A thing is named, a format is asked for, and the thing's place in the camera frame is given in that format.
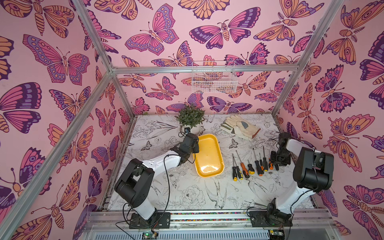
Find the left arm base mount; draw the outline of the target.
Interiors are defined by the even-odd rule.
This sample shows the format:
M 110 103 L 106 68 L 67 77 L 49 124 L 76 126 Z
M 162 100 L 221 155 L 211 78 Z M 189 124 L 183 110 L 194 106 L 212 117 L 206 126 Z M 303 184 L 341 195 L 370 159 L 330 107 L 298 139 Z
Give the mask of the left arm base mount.
M 169 229 L 170 223 L 171 213 L 169 212 L 154 212 L 148 220 L 134 213 L 129 221 L 129 229 Z

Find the black orange handled screwdriver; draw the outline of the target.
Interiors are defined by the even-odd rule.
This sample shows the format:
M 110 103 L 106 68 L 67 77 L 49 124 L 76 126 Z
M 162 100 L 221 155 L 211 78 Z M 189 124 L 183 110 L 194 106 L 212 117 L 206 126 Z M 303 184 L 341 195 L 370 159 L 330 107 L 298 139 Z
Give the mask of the black orange handled screwdriver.
M 253 149 L 253 153 L 254 153 L 254 156 L 255 156 L 255 165 L 256 165 L 257 174 L 259 176 L 263 176 L 263 170 L 261 168 L 260 162 L 257 160 L 255 149 Z

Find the black yellow stubby screwdriver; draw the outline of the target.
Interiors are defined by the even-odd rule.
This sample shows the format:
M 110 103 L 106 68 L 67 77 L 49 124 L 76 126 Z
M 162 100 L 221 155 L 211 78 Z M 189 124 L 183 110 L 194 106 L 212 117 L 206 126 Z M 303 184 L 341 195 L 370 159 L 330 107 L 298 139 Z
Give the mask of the black yellow stubby screwdriver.
M 250 160 L 248 160 L 248 172 L 249 172 L 250 175 L 254 175 L 255 174 L 255 170 L 254 170 L 253 165 L 252 165 Z

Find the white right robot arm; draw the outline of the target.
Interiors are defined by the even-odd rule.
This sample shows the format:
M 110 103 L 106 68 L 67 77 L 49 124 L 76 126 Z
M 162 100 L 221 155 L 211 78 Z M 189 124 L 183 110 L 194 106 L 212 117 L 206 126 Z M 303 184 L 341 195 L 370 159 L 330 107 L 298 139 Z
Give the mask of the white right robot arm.
M 333 183 L 334 156 L 311 148 L 289 133 L 280 133 L 277 151 L 271 152 L 271 162 L 287 166 L 296 157 L 293 182 L 288 189 L 272 201 L 278 213 L 292 216 L 294 209 L 307 197 L 329 190 Z

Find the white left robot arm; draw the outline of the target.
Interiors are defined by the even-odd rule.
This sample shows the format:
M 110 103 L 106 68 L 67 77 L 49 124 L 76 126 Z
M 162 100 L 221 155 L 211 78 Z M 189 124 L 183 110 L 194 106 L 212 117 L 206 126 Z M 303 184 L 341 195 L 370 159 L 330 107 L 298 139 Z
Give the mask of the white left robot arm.
M 146 161 L 131 160 L 116 181 L 114 190 L 142 220 L 153 224 L 157 209 L 148 199 L 153 179 L 188 162 L 191 154 L 198 152 L 198 136 L 188 133 L 181 143 L 161 156 Z

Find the black yellow Deli screwdriver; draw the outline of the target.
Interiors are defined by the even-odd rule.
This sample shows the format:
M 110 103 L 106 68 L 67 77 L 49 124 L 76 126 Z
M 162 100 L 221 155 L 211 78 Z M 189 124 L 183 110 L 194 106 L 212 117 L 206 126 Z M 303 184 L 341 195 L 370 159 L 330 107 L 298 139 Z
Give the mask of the black yellow Deli screwdriver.
M 238 181 L 238 177 L 237 177 L 237 169 L 236 169 L 236 163 L 235 163 L 234 155 L 232 155 L 232 159 L 233 159 L 233 167 L 232 167 L 233 181 L 237 182 Z

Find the black grey screwdriver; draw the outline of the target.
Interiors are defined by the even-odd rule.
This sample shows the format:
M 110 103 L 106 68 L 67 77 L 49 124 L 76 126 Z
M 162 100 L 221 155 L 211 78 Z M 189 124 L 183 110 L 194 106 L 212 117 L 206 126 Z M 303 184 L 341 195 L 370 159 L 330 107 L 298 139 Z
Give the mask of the black grey screwdriver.
M 264 168 L 265 172 L 268 171 L 268 162 L 267 162 L 267 158 L 265 155 L 265 148 L 263 148 L 263 168 Z

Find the small orange precision screwdriver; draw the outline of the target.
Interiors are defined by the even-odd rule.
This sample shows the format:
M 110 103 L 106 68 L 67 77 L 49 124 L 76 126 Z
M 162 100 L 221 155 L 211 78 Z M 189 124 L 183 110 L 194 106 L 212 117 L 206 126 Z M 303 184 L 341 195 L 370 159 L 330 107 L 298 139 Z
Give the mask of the small orange precision screwdriver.
M 273 170 L 274 169 L 274 164 L 271 160 L 269 160 L 269 169 Z

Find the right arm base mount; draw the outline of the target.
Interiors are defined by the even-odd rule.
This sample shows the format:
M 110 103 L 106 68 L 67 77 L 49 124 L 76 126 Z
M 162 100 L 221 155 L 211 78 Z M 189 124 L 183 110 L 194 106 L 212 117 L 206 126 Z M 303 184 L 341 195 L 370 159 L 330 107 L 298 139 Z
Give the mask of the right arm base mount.
M 277 200 L 274 198 L 265 210 L 248 208 L 247 216 L 251 220 L 252 227 L 292 227 L 292 214 L 287 214 L 277 208 Z

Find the yellow plastic storage tray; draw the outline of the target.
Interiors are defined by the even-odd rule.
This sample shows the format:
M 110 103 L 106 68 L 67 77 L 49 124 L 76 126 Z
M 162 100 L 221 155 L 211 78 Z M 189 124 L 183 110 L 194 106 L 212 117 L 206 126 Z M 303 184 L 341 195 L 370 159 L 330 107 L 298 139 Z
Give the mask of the yellow plastic storage tray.
M 202 178 L 218 176 L 224 171 L 225 164 L 216 136 L 212 134 L 199 136 L 199 152 L 196 154 L 195 167 Z

